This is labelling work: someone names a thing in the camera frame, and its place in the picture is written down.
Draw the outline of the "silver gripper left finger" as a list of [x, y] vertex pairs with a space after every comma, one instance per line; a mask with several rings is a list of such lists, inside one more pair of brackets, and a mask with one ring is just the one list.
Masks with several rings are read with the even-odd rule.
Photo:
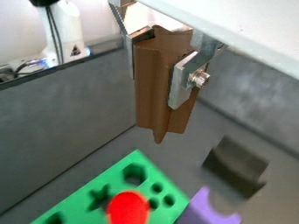
[[133, 33], [129, 32], [126, 27], [126, 14], [127, 7], [133, 5], [137, 0], [107, 0], [110, 9], [117, 19], [117, 23], [121, 28], [121, 32], [123, 35], [125, 47], [129, 55], [129, 71], [131, 78], [135, 78], [135, 54], [134, 54], [134, 45], [135, 43], [153, 39], [155, 37], [154, 28], [149, 25], [143, 28], [139, 28]]

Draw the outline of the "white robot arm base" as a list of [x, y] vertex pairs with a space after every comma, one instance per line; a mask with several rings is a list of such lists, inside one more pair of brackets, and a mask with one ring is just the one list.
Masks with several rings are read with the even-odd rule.
[[47, 46], [42, 50], [50, 67], [90, 56], [81, 23], [81, 11], [70, 0], [30, 0], [42, 18]]

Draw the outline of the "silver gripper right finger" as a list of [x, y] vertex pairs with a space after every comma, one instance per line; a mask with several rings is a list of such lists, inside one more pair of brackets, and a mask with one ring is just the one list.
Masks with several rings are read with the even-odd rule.
[[191, 98], [193, 88], [205, 88], [210, 75], [205, 71], [211, 60], [226, 50], [227, 45], [199, 30], [193, 31], [191, 46], [195, 51], [173, 68], [173, 83], [169, 106], [178, 109]]

